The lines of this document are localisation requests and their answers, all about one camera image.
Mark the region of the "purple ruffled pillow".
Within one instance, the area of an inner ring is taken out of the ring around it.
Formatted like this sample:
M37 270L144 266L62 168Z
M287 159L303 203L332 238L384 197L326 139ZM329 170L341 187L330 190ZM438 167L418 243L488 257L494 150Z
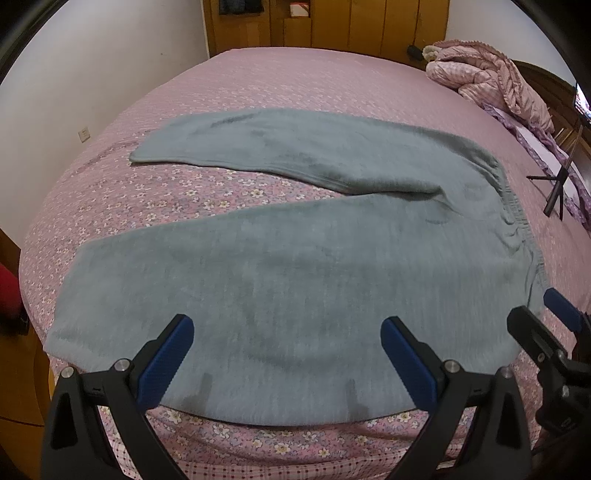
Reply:
M568 155L551 135L538 128L531 130L514 116L491 104L484 103L483 109L514 135L546 175L556 175L566 163ZM564 186L564 206L590 231L590 193L574 164L569 166L568 172L568 180Z

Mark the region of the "pink quilted comforter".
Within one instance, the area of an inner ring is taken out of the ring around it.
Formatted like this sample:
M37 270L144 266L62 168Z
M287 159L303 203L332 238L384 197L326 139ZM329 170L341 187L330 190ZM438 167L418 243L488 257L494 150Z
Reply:
M554 132L549 109L503 52L480 41L447 40L436 61L427 62L427 77L482 107L491 104L548 134Z

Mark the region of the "white wall socket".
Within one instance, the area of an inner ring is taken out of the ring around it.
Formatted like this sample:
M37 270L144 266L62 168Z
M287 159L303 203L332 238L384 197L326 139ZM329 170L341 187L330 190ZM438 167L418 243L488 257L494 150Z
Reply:
M91 138L89 129L87 127L84 127L81 130L79 130L78 131L78 138L81 143L85 143L86 141L88 141Z

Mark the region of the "pink floral bed sheet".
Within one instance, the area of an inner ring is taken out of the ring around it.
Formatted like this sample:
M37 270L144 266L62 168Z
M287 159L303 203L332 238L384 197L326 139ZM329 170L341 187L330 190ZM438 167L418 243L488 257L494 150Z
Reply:
M57 181L27 232L20 258L21 292L38 335L51 327L58 290L86 241L235 209L327 197L324 190L263 174L129 163L140 140L174 117L245 108L375 117L478 143L503 164L551 284L580 309L589 309L589 233L571 217L544 216L545 197L528 179L536 163L500 122L406 65L330 50L246 48L219 54L148 93ZM421 412L405 412L354 424L264 429L163 407L148 418L191 479L378 479L404 455L426 419Z

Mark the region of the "grey fleece pants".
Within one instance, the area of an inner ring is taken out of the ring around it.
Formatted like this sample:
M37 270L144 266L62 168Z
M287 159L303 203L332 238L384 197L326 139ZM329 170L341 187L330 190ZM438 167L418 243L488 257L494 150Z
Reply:
M243 110L177 118L130 160L332 191L78 248L47 352L97 371L186 314L190 351L163 397L170 408L282 427L392 415L414 403L380 344L386 318L492 373L518 354L511 309L542 311L548 280L525 213L499 161L466 138L327 112Z

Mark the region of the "black tripod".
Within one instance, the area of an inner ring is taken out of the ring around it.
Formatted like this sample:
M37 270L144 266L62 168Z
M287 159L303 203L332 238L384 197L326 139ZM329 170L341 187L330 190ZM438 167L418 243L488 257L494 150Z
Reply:
M584 125L582 123L579 124L577 134L575 140L573 142L572 148L569 152L567 160L560 166L558 173L556 175L545 175L545 176L532 176L528 175L527 179L530 181L548 181L552 184L552 190L546 200L546 205L544 207L543 213L546 217L550 217L556 203L559 203L559 212L558 216L560 220L563 220L563 210L564 210L564 185L566 181L569 179L569 168L573 163L573 159L575 156L575 152L577 147L580 143L580 140L583 135Z

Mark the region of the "red container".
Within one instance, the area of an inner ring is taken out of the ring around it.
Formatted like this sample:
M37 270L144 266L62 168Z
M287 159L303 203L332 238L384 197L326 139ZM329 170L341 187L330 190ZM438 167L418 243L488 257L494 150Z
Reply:
M23 304L17 278L3 264L0 265L1 323L8 325L21 317Z

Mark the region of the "small framed picture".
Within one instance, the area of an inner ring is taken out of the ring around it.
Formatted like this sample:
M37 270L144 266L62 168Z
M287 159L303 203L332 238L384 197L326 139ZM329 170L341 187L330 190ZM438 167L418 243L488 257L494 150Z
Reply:
M591 109L589 102L579 84L576 84L574 108L585 124L591 124Z

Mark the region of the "pink box in wardrobe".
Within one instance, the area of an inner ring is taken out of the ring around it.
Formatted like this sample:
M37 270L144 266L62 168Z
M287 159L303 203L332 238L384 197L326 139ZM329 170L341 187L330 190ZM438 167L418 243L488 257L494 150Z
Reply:
M288 11L290 11L290 18L310 18L311 3L308 1L291 1Z

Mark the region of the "plush toy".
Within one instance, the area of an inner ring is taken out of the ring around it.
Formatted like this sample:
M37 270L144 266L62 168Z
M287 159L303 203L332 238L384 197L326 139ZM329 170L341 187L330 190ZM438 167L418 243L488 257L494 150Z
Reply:
M427 62L436 61L441 48L435 45L427 45L424 47L422 55Z

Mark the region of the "wooden wardrobe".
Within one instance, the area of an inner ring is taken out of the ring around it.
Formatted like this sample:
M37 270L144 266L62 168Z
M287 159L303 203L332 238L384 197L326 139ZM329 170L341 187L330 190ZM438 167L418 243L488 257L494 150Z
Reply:
M204 1L209 54L249 47L304 47L368 55L416 68L423 48L446 37L445 0L308 1L304 16L290 14L294 1L263 1L263 11L219 13Z

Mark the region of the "wooden headboard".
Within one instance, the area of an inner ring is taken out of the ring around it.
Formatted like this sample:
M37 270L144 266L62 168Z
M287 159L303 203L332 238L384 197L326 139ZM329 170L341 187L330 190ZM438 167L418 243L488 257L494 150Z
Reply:
M575 109L576 89L557 75L530 63L515 60L527 83L548 106L555 127L553 137L558 146L570 151L582 121Z

